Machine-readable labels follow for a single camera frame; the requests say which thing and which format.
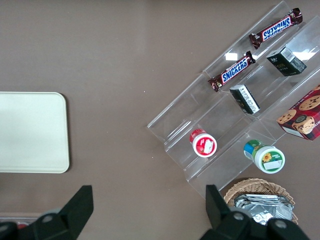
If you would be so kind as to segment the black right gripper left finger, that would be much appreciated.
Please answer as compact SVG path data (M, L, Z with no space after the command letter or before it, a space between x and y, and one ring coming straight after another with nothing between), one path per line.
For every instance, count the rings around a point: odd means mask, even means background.
M22 229L23 240L76 240L94 210L93 188L82 186L59 212L49 212Z

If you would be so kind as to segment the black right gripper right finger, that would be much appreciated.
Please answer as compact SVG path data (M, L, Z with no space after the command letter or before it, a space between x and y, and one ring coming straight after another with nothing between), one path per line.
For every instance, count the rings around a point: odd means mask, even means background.
M211 229L202 240L248 240L251 227L247 215L239 211L231 211L217 187L206 186L205 209Z

